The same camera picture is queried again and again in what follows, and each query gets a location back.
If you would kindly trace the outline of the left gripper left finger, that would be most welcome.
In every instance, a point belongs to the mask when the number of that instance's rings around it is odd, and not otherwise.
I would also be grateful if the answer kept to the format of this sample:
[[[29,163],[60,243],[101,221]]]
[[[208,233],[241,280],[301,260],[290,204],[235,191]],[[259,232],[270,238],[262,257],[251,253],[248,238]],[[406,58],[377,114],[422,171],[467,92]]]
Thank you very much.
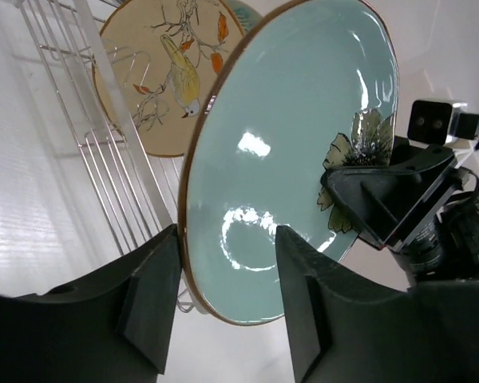
[[[83,277],[22,297],[22,361],[44,375],[163,373],[180,274],[171,225]]]

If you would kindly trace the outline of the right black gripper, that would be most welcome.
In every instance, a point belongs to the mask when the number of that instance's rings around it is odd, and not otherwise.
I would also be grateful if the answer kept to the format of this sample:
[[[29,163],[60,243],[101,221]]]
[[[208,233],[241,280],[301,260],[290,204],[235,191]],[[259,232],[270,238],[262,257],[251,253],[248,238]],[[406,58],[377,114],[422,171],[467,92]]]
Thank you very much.
[[[400,251],[469,178],[452,148],[419,148],[398,136],[388,166],[334,166],[323,173],[321,184],[361,240]]]

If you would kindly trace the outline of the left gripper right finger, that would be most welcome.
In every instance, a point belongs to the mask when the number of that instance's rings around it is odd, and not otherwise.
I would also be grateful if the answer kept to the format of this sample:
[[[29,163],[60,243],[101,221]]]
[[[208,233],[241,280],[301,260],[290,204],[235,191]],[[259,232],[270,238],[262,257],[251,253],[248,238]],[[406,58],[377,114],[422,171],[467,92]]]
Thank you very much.
[[[275,252],[296,381],[404,381],[407,357],[392,308],[401,291],[319,253],[288,226]]]

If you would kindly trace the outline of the teal flower plate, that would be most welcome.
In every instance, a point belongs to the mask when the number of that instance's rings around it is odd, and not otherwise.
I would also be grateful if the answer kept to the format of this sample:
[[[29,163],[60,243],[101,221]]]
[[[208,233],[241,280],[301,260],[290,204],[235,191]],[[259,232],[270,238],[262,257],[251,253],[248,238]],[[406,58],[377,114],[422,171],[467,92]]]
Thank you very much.
[[[365,1],[291,1],[234,48],[196,126],[180,178],[188,287],[234,326],[284,314],[275,233],[287,225],[334,260],[356,232],[323,194],[330,167],[389,156],[398,65]]]

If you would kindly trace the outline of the red and teal plate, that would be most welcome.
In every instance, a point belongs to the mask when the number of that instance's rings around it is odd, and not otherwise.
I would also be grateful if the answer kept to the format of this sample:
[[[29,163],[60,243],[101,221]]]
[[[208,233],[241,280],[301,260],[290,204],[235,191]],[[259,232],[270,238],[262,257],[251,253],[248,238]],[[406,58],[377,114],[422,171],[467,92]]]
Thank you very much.
[[[263,16],[245,2],[238,0],[227,0],[226,3],[239,20],[239,23],[246,32],[254,28],[263,18]]]

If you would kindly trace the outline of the beige bird painted plate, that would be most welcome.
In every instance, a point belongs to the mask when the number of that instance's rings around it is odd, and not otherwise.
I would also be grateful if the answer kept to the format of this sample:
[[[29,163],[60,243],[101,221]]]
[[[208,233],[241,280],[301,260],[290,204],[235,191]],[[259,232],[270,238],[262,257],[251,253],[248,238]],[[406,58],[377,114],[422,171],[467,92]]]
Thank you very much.
[[[126,1],[100,36],[144,150],[178,157],[245,35],[226,1]]]

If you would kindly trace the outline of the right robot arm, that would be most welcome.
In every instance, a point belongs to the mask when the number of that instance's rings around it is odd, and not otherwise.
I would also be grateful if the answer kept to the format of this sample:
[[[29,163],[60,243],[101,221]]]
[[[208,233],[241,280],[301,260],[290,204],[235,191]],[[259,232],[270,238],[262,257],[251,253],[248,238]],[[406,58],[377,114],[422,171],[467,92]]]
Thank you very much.
[[[387,249],[413,284],[479,279],[479,177],[452,148],[399,137],[387,166],[330,166],[321,177],[335,208],[359,239]]]

